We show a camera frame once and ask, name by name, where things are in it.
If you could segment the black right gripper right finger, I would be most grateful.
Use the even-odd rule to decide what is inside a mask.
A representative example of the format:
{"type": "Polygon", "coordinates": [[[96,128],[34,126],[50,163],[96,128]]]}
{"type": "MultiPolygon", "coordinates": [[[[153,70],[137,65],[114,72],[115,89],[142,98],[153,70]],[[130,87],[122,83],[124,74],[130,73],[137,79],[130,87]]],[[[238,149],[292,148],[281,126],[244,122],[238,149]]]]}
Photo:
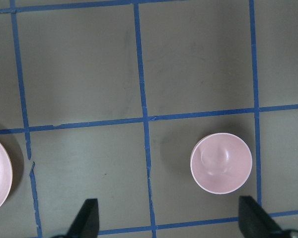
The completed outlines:
{"type": "Polygon", "coordinates": [[[282,238],[281,227],[251,196],[240,196],[238,227],[244,238],[282,238]]]}

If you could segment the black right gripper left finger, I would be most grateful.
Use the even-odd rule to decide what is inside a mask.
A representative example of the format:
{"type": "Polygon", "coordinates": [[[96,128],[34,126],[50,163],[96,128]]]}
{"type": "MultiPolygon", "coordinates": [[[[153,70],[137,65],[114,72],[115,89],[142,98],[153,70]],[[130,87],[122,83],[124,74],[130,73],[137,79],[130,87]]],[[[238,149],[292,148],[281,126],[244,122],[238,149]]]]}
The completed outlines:
{"type": "Polygon", "coordinates": [[[68,238],[96,238],[99,233],[98,200],[86,199],[70,226],[68,238]]]}

